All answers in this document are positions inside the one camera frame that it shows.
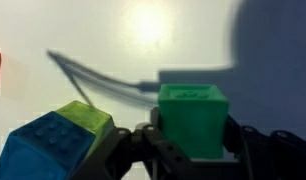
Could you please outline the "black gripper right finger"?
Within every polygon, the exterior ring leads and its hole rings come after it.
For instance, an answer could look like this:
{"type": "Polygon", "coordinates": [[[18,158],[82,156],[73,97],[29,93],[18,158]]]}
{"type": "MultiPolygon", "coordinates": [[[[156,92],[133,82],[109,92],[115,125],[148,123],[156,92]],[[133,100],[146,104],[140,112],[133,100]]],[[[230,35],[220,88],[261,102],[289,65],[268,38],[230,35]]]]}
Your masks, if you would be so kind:
{"type": "Polygon", "coordinates": [[[223,145],[234,159],[195,162],[198,180],[306,180],[306,141],[291,132],[267,136],[228,116],[223,145]]]}

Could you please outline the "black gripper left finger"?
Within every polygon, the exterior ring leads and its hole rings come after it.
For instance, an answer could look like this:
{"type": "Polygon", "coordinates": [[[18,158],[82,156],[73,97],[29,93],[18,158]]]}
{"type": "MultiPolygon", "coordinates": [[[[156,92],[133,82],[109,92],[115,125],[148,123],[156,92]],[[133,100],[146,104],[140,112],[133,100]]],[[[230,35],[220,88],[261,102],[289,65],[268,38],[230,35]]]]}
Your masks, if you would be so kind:
{"type": "Polygon", "coordinates": [[[142,162],[151,180],[186,180],[194,174],[192,162],[160,131],[158,107],[151,122],[134,132],[113,129],[71,175],[71,180],[121,180],[135,162],[142,162]]]}

